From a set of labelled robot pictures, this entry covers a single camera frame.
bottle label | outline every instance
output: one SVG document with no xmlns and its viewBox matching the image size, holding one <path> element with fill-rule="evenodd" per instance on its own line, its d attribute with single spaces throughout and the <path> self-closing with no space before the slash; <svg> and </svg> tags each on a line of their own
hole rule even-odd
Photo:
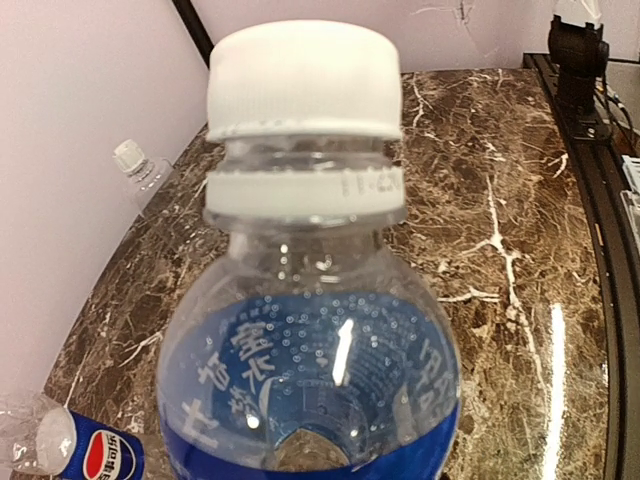
<svg viewBox="0 0 640 480">
<path fill-rule="evenodd" d="M 90 418 L 70 412 L 76 449 L 60 474 L 67 480 L 140 480 L 144 450 L 140 440 Z"/>
<path fill-rule="evenodd" d="M 430 317 L 370 292 L 265 296 L 212 312 L 162 372 L 176 474 L 433 478 L 456 429 L 459 372 Z"/>
</svg>

pepsi logo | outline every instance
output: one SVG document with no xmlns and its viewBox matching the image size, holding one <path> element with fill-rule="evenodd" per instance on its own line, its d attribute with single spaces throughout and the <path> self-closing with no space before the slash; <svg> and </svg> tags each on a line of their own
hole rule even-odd
<svg viewBox="0 0 640 480">
<path fill-rule="evenodd" d="M 127 480 L 135 470 L 136 457 L 125 439 L 108 430 L 98 430 L 92 435 L 84 457 L 87 480 Z"/>
</svg>

plastic bottle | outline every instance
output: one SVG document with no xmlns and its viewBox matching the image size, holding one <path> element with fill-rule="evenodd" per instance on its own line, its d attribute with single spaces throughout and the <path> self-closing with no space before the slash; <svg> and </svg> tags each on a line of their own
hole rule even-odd
<svg viewBox="0 0 640 480">
<path fill-rule="evenodd" d="M 0 396 L 0 467 L 68 480 L 169 480 L 164 455 L 159 437 L 120 432 L 42 393 Z"/>
<path fill-rule="evenodd" d="M 127 176 L 128 194 L 145 216 L 151 198 L 173 173 L 166 158 L 148 158 L 133 140 L 126 140 L 115 149 L 113 159 Z"/>
<path fill-rule="evenodd" d="M 427 480 L 460 406 L 457 350 L 385 246 L 405 216 L 398 54 L 364 28 L 266 24 L 211 56 L 226 157 L 205 215 L 226 255 L 179 304 L 157 376 L 180 479 Z"/>
</svg>

pink wall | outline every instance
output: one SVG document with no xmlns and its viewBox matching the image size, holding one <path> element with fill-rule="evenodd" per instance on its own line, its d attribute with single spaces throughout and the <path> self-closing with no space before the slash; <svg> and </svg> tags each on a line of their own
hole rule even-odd
<svg viewBox="0 0 640 480">
<path fill-rule="evenodd" d="M 207 70 L 171 2 L 0 2 L 0 391 L 40 388 L 136 212 L 111 152 L 175 159 Z"/>
<path fill-rule="evenodd" d="M 612 54 L 637 58 L 638 0 L 601 3 Z M 249 25 L 297 18 L 373 28 L 399 47 L 403 69 L 414 71 L 520 65 L 523 52 L 547 51 L 555 0 L 194 0 L 194 4 L 214 40 Z"/>
</svg>

marble countertop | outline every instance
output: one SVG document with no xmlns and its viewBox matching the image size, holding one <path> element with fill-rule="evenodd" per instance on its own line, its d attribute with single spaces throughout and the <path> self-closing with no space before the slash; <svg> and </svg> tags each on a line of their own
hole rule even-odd
<svg viewBox="0 0 640 480">
<path fill-rule="evenodd" d="M 445 469 L 463 479 L 601 479 L 602 301 L 576 180 L 535 73 L 405 74 L 409 217 L 391 248 L 437 292 L 463 365 Z M 171 312 L 227 237 L 201 219 L 222 147 L 199 134 L 90 295 L 46 385 L 70 408 L 157 435 L 155 368 Z"/>
</svg>

